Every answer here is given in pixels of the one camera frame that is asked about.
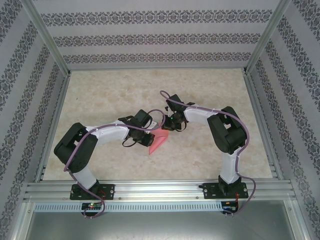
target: pink object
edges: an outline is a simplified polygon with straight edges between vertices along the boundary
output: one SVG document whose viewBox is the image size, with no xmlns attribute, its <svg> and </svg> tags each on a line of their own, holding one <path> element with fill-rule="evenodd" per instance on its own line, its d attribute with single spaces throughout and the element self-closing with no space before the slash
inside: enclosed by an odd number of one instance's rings
<svg viewBox="0 0 320 240">
<path fill-rule="evenodd" d="M 163 130 L 161 128 L 151 132 L 154 134 L 154 140 L 149 147 L 149 155 L 151 155 L 157 148 L 159 148 L 165 141 L 167 141 L 169 136 L 168 130 Z"/>
</svg>

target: striped border pattern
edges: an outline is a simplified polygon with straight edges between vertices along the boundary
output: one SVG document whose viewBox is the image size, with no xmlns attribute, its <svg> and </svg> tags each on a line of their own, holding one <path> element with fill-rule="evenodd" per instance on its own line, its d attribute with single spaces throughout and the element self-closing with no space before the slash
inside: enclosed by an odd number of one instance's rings
<svg viewBox="0 0 320 240">
<path fill-rule="evenodd" d="M 40 106 L 38 108 L 37 114 L 34 118 L 33 126 L 29 133 L 29 137 L 26 143 L 26 146 L 23 150 L 23 154 L 21 156 L 21 160 L 19 163 L 19 167 L 17 169 L 17 173 L 15 174 L 14 181 L 12 182 L 12 187 L 10 189 L 10 195 L 7 197 L 8 201 L 4 205 L 4 211 L 2 212 L 2 217 L 0 219 L 1 228 L 0 228 L 0 239 L 6 239 L 6 235 L 9 231 L 11 221 L 13 220 L 14 212 L 17 207 L 17 201 L 19 200 L 19 195 L 21 194 L 21 188 L 23 187 L 23 182 L 26 178 L 26 174 L 28 172 L 28 168 L 30 162 L 32 160 L 33 150 L 37 143 L 37 139 L 40 133 L 40 129 L 42 127 L 42 123 L 44 121 L 46 111 L 50 102 L 51 95 L 55 88 L 55 84 L 57 82 L 57 77 L 60 70 L 58 65 L 55 63 L 52 68 L 52 72 L 50 73 L 50 77 L 48 79 L 46 89 L 41 99 Z M 63 87 L 63 83 L 61 84 L 58 99 L 60 97 L 60 93 Z"/>
<path fill-rule="evenodd" d="M 67 64 L 247 61 L 250 52 L 178 52 L 64 55 Z"/>
<path fill-rule="evenodd" d="M 317 105 L 317 109 L 320 112 L 320 82 L 319 75 L 315 72 L 316 69 L 313 67 L 311 61 L 309 61 L 307 53 L 304 51 L 304 48 L 286 17 L 283 17 L 280 20 L 277 28 L 291 57 L 293 57 L 294 63 L 298 68 L 309 93 L 311 93 L 312 99 L 315 100 L 314 104 Z"/>
<path fill-rule="evenodd" d="M 257 61 L 256 70 L 259 74 L 265 95 L 270 105 L 270 109 L 273 114 L 274 121 L 277 125 L 277 129 L 279 131 L 280 138 L 282 140 L 282 144 L 284 145 L 284 150 L 288 157 L 288 161 L 291 165 L 293 175 L 297 182 L 297 186 L 301 191 L 301 196 L 303 197 L 303 202 L 306 207 L 306 211 L 308 212 L 309 219 L 312 221 L 312 226 L 315 229 L 315 234 L 318 238 L 320 238 L 320 213 L 318 212 L 318 207 L 316 206 L 316 200 L 312 196 L 312 191 L 310 190 L 310 184 L 307 182 L 307 177 L 305 175 L 304 169 L 301 167 L 301 162 L 299 161 L 299 157 L 296 154 L 296 148 L 292 143 L 292 139 L 290 137 L 290 133 L 287 129 L 286 122 L 280 110 L 278 101 L 276 99 L 275 93 L 271 86 L 270 80 L 266 73 L 266 69 L 263 66 L 261 59 Z"/>
<path fill-rule="evenodd" d="M 47 27 L 111 24 L 266 23 L 272 10 L 167 10 L 43 13 Z"/>
<path fill-rule="evenodd" d="M 320 7 L 314 0 L 293 0 L 317 41 L 320 41 Z"/>
<path fill-rule="evenodd" d="M 22 9 L 19 0 L 7 0 L 0 11 L 0 44 L 4 41 L 11 25 L 16 20 Z"/>
<path fill-rule="evenodd" d="M 46 45 L 44 45 L 23 91 L 23 95 L 21 97 L 21 100 L 19 101 L 17 110 L 14 113 L 14 117 L 10 124 L 9 130 L 7 131 L 8 134 L 4 137 L 4 143 L 2 144 L 2 149 L 0 150 L 0 180 L 3 179 L 3 175 L 7 170 L 7 165 L 9 164 L 12 151 L 14 150 L 14 146 L 17 143 L 17 139 L 26 119 L 27 112 L 35 95 L 38 83 L 44 71 L 49 55 L 49 49 Z"/>
<path fill-rule="evenodd" d="M 203 33 L 203 34 L 138 34 L 59 36 L 55 44 L 61 47 L 173 45 L 173 44 L 256 44 L 259 33 Z"/>
<path fill-rule="evenodd" d="M 317 138 L 314 136 L 314 132 L 310 129 L 310 124 L 305 116 L 303 107 L 300 104 L 297 94 L 295 94 L 294 86 L 292 85 L 289 76 L 285 70 L 285 67 L 277 53 L 277 50 L 270 40 L 265 46 L 265 51 L 271 61 L 272 67 L 278 81 L 282 87 L 283 94 L 286 96 L 290 110 L 299 128 L 302 140 L 305 142 L 305 146 L 310 159 L 313 161 L 313 166 L 316 169 L 316 174 L 320 174 L 320 145 L 316 142 Z"/>
<path fill-rule="evenodd" d="M 4 70 L 4 74 L 0 80 L 0 113 L 3 110 L 3 106 L 6 104 L 6 99 L 13 88 L 13 84 L 16 82 L 18 74 L 21 71 L 23 63 L 26 61 L 30 48 L 32 47 L 38 31 L 35 25 L 30 21 L 26 30 L 23 33 L 18 46 L 14 50 L 14 54 Z"/>
</svg>

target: red object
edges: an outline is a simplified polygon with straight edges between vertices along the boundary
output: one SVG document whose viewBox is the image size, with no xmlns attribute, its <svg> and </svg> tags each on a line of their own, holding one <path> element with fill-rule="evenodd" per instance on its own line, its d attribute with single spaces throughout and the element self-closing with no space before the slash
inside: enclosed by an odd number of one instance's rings
<svg viewBox="0 0 320 240">
<path fill-rule="evenodd" d="M 157 148 L 159 148 L 165 141 L 167 141 L 169 131 L 159 128 L 152 131 L 152 134 L 154 134 L 154 140 L 149 147 L 149 155 L 151 155 Z"/>
</svg>

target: marble floor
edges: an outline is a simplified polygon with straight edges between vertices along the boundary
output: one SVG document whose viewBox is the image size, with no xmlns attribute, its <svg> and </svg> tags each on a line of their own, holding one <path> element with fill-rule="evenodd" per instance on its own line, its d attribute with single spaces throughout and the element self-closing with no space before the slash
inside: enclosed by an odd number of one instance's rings
<svg viewBox="0 0 320 240">
<path fill-rule="evenodd" d="M 222 109 L 231 106 L 250 132 L 250 144 L 240 156 L 239 171 L 254 178 L 272 178 L 248 92 L 240 69 L 164 69 L 75 71 L 64 100 L 46 165 L 44 180 L 70 180 L 53 148 L 73 123 L 100 126 L 135 115 L 140 109 L 164 110 L 165 90 L 185 102 Z M 154 120 L 161 115 L 152 113 Z M 217 179 L 222 154 L 208 126 L 189 123 L 183 132 L 169 132 L 153 154 L 121 141 L 97 147 L 89 167 L 99 180 L 199 180 Z"/>
</svg>

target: patterned wall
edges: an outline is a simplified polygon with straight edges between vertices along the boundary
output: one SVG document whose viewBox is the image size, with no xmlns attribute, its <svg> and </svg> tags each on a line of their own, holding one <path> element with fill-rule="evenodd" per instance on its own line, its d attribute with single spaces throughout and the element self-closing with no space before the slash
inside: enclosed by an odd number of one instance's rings
<svg viewBox="0 0 320 240">
<path fill-rule="evenodd" d="M 65 77 L 18 0 L 0 1 L 0 240 L 35 179 Z"/>
<path fill-rule="evenodd" d="M 279 0 L 35 0 L 71 70 L 244 67 Z"/>
<path fill-rule="evenodd" d="M 320 1 L 293 0 L 251 73 L 311 239 L 320 239 Z"/>
</svg>

